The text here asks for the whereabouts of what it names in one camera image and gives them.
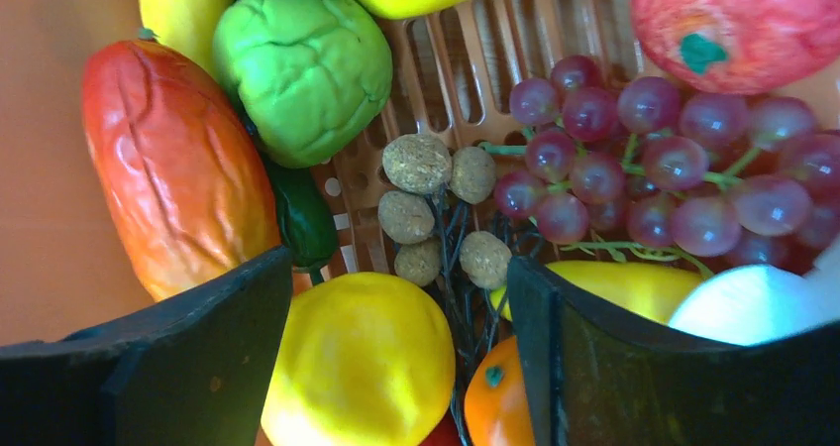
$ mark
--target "yellow lemon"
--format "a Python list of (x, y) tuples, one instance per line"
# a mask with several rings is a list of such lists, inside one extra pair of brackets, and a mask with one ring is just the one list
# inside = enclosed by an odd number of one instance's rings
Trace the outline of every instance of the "yellow lemon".
[(343, 275), (292, 299), (262, 428), (274, 446), (417, 446), (454, 383), (449, 324), (426, 292)]

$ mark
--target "grape stem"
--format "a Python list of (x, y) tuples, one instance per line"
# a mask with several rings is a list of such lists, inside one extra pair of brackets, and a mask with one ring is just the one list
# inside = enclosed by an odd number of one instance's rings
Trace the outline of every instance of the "grape stem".
[[(528, 147), (528, 146), (496, 146), (494, 144), (491, 144), (490, 142), (482, 142), (482, 143), (478, 144), (478, 146), (481, 147), (482, 149), (484, 149), (485, 151), (487, 151), (487, 153), (492, 155), (492, 156), (524, 156), (525, 155), (525, 149)], [(580, 145), (577, 146), (577, 150), (578, 150), (579, 155), (585, 155), (586, 154), (586, 150)], [(741, 179), (736, 176), (736, 173), (738, 171), (740, 171), (741, 168), (747, 166), (760, 153), (761, 153), (760, 149), (755, 150), (755, 151), (751, 149), (750, 151), (748, 151), (744, 155), (744, 157), (741, 160), (739, 160), (738, 162), (733, 164), (732, 167), (728, 168), (726, 171), (721, 172), (721, 173), (718, 173), (716, 171), (708, 171), (703, 176), (703, 180), (708, 181), (710, 183), (714, 183), (718, 187), (720, 187), (721, 190), (725, 190), (730, 185), (734, 185), (734, 184), (741, 181)], [(642, 166), (639, 166), (637, 164), (628, 164), (628, 163), (625, 162), (625, 163), (621, 164), (621, 167), (624, 169), (624, 172), (627, 173), (628, 175), (645, 176), (645, 170), (642, 168)]]
[(523, 136), (525, 136), (525, 140), (526, 140), (527, 142), (531, 142), (531, 139), (534, 139), (534, 136), (536, 136), (536, 135), (537, 135), (537, 133), (536, 133), (536, 132), (534, 132), (534, 128), (533, 128), (533, 127), (531, 127), (531, 126), (526, 126), (526, 127), (523, 127), (523, 128), (522, 128), (522, 135), (523, 135)]
[[(624, 172), (628, 175), (641, 175), (645, 176), (645, 170), (642, 166), (638, 166), (635, 164), (622, 164), (621, 166), (624, 168)], [(716, 171), (708, 171), (703, 176), (704, 181), (708, 181), (710, 183), (714, 183), (719, 186), (721, 189), (725, 189), (729, 185), (734, 185), (741, 181), (740, 178), (737, 176), (726, 175), (724, 173), (718, 173)]]
[(561, 181), (560, 183), (552, 183), (549, 185), (549, 193), (563, 193), (565, 191), (569, 191), (572, 188), (572, 184), (568, 181)]
[(490, 142), (482, 142), (479, 147), (492, 156), (524, 156), (528, 146), (495, 146)]
[(741, 170), (746, 168), (749, 164), (751, 164), (758, 156), (761, 154), (762, 150), (758, 147), (751, 147), (750, 150), (745, 152), (740, 159), (735, 161), (729, 168), (723, 171), (723, 175), (726, 176), (736, 176), (741, 173)]
[(575, 139), (575, 149), (577, 149), (577, 155), (579, 157), (582, 157), (582, 156), (585, 156), (586, 154), (588, 154), (588, 151), (586, 150), (586, 147), (583, 146), (583, 142), (581, 142), (577, 139)]
[(621, 164), (623, 166), (629, 165), (633, 162), (633, 156), (636, 153), (636, 147), (639, 145), (639, 136), (636, 134), (630, 134), (630, 138), (627, 139), (627, 146), (624, 148), (624, 157), (621, 159)]
[(649, 261), (669, 261), (673, 257), (679, 257), (694, 265), (704, 279), (709, 279), (714, 276), (714, 273), (701, 260), (679, 248), (662, 248), (653, 251), (645, 245), (632, 241), (580, 241), (560, 248), (560, 251), (574, 250), (629, 250), (639, 258)]

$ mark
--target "pomegranate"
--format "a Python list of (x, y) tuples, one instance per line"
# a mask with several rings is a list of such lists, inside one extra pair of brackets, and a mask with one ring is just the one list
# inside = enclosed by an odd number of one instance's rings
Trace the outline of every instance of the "pomegranate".
[(706, 92), (757, 94), (840, 56), (840, 0), (631, 0), (642, 50)]

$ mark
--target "cucumber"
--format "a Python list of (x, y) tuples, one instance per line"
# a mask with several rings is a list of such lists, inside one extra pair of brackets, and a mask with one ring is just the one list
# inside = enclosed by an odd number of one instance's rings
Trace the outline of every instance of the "cucumber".
[(330, 205), (309, 168), (286, 168), (260, 152), (277, 210), (282, 243), (299, 273), (322, 281), (321, 268), (339, 250), (339, 234)]

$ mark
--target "yellow banana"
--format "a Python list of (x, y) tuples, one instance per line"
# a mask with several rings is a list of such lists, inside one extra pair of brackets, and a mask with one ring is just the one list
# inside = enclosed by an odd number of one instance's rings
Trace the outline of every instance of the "yellow banana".
[(234, 0), (140, 0), (143, 25), (157, 41), (189, 57), (216, 78), (213, 34)]

